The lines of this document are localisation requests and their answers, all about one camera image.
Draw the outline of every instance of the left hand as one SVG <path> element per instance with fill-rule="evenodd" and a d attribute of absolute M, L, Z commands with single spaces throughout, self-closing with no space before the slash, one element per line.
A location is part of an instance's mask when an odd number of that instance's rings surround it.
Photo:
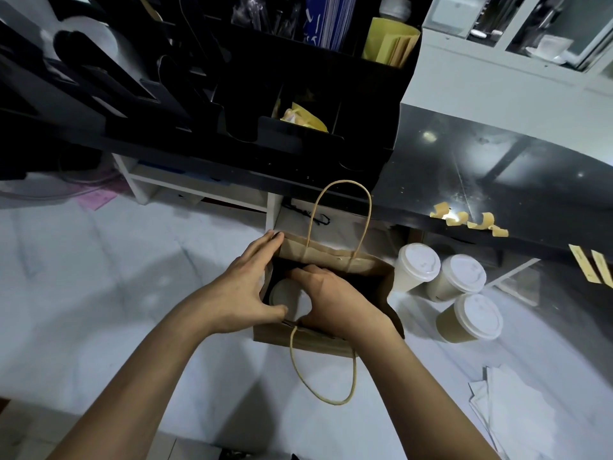
<path fill-rule="evenodd" d="M 251 242 L 221 276 L 178 304 L 176 313 L 200 339 L 282 321 L 287 307 L 265 305 L 259 297 L 264 268 L 282 242 L 283 233 L 273 231 Z"/>

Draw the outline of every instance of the pink paper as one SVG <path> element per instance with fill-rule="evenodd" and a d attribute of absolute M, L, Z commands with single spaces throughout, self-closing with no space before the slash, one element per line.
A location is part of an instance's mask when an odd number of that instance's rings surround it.
<path fill-rule="evenodd" d="M 127 182 L 124 178 L 118 179 L 106 187 L 95 190 L 93 192 L 79 195 L 77 201 L 83 208 L 96 211 L 98 208 L 103 207 L 111 200 L 113 200 L 118 194 L 122 194 L 128 190 Z"/>

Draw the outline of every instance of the black counter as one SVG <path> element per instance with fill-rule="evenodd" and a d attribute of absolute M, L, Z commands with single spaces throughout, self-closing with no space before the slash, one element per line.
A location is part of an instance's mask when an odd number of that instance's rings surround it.
<path fill-rule="evenodd" d="M 27 129 L 30 139 L 52 135 L 307 201 L 333 180 L 355 178 L 371 189 L 376 219 L 541 259 L 573 263 L 569 243 L 613 256 L 613 167 L 515 132 L 402 105 L 394 151 L 373 173 L 325 159 L 292 164 L 286 154 L 256 143 L 219 134 L 202 141 L 180 130 L 135 129 L 126 121 L 107 122 L 98 133 L 5 112 L 0 127 L 5 138 L 23 138 Z M 491 211 L 510 237 L 430 218 L 433 205 L 443 201 L 477 223 L 481 212 Z M 364 194 L 349 185 L 331 189 L 322 202 L 358 214 L 367 209 Z"/>

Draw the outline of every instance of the brown paper bag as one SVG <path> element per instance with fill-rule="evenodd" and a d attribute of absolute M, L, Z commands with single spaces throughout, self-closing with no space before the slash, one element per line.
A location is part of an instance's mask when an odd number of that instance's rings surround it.
<path fill-rule="evenodd" d="M 368 195 L 368 216 L 366 218 L 366 224 L 364 226 L 364 233 L 362 234 L 362 238 L 360 239 L 355 251 L 336 250 L 330 247 L 326 247 L 325 245 L 322 245 L 318 242 L 311 241 L 311 228 L 313 226 L 313 219 L 315 217 L 315 211 L 317 209 L 319 200 L 326 192 L 326 190 L 328 190 L 328 188 L 338 183 L 352 183 L 358 185 L 362 189 L 364 189 L 364 191 Z M 380 277 L 381 281 L 383 281 L 383 279 L 386 276 L 390 275 L 390 273 L 393 274 L 394 266 L 377 258 L 376 256 L 361 253 L 359 251 L 360 247 L 362 246 L 362 242 L 364 241 L 364 237 L 366 236 L 368 224 L 370 223 L 371 211 L 372 199 L 366 187 L 355 181 L 349 180 L 333 182 L 327 185 L 321 191 L 319 197 L 315 201 L 306 238 L 292 234 L 290 232 L 285 232 L 283 244 L 275 255 L 283 259 L 292 260 L 304 264 L 314 264 L 319 267 L 327 268 L 336 272 L 357 274 L 368 277 Z M 385 298 L 375 297 L 376 294 L 373 294 L 373 297 L 367 298 L 370 298 L 370 300 L 374 302 L 373 304 L 377 306 L 381 311 L 383 311 L 392 320 L 394 326 L 396 327 L 396 330 L 404 338 L 402 323 L 400 322 L 400 318 L 398 318 L 398 315 L 387 304 Z M 290 347 L 290 349 L 292 334 L 292 345 L 294 348 L 309 350 L 318 353 L 327 353 L 330 355 L 355 357 L 355 352 L 352 350 L 351 346 L 346 340 L 334 336 L 329 336 L 312 329 L 300 327 L 292 321 L 286 320 L 283 323 L 254 326 L 253 328 L 253 340 L 274 345 L 282 345 L 285 347 Z M 311 392 L 313 392 L 313 394 L 315 394 L 318 398 L 324 400 L 311 388 L 309 388 L 309 390 L 311 390 Z M 324 401 L 334 403 L 335 405 L 340 404 L 340 402 L 332 402 L 326 399 Z"/>

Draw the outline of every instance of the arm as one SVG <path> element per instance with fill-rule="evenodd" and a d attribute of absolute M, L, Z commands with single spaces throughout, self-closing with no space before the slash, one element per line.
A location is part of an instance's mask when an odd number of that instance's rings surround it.
<path fill-rule="evenodd" d="M 252 242 L 211 284 L 179 303 L 147 335 L 48 460 L 142 460 L 185 365 L 217 332 L 281 321 L 282 305 L 258 296 L 266 263 L 283 241 L 273 232 Z"/>
<path fill-rule="evenodd" d="M 356 349 L 408 458 L 498 459 L 386 315 L 328 270 L 309 265 L 293 270 L 291 277 L 300 282 L 313 303 L 302 323 L 342 337 Z"/>

